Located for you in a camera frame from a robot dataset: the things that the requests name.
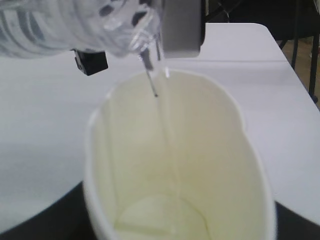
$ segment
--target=black surface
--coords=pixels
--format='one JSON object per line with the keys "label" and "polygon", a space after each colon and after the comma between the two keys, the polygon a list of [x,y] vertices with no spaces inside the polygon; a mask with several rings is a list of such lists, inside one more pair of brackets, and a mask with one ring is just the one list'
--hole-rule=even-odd
{"label": "black surface", "polygon": [[[243,0],[229,13],[229,20],[262,24],[276,40],[290,40],[295,35],[296,3],[296,0]],[[320,15],[314,0],[300,0],[297,27],[299,38],[319,35]]]}
{"label": "black surface", "polygon": [[[320,226],[279,203],[276,212],[278,240],[320,240]],[[0,240],[96,240],[82,183],[39,215],[1,234]]]}

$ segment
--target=plastic water bottle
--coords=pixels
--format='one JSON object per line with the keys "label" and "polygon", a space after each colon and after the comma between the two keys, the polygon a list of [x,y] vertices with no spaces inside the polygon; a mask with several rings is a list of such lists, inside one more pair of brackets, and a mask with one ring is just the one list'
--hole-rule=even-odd
{"label": "plastic water bottle", "polygon": [[139,54],[159,32],[162,10],[162,0],[0,0],[0,56]]}

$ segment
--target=chair leg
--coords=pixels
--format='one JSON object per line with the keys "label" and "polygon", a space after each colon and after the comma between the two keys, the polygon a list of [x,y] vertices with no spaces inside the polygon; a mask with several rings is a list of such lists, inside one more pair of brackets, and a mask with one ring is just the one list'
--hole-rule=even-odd
{"label": "chair leg", "polygon": [[299,44],[299,39],[294,39],[294,44],[293,44],[293,53],[292,53],[292,60],[291,60],[291,67],[293,70],[296,69],[296,61],[297,61],[297,55],[298,55],[298,44]]}
{"label": "chair leg", "polygon": [[313,36],[312,58],[311,58],[311,68],[310,68],[310,83],[309,83],[309,95],[314,101],[314,103],[318,101],[318,98],[315,96],[318,55],[319,55],[319,34],[316,34]]}
{"label": "chair leg", "polygon": [[301,0],[295,0],[294,45],[293,45],[293,54],[292,54],[292,61],[291,61],[291,66],[293,70],[296,69],[296,61],[297,61],[297,54],[298,54],[300,4],[301,4]]}
{"label": "chair leg", "polygon": [[284,48],[284,46],[286,45],[286,43],[288,42],[288,40],[283,40],[280,45],[279,48],[282,50]]}

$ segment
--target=table surface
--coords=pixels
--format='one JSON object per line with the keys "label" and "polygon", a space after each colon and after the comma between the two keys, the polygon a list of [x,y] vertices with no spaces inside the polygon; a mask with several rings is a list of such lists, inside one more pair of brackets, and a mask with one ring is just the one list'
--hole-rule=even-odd
{"label": "table surface", "polygon": [[[0,232],[82,180],[90,114],[116,81],[142,71],[135,56],[107,56],[109,69],[86,77],[73,58],[0,59]],[[200,56],[168,64],[207,75],[233,96],[275,199],[320,224],[320,113],[268,30],[207,24]]]}

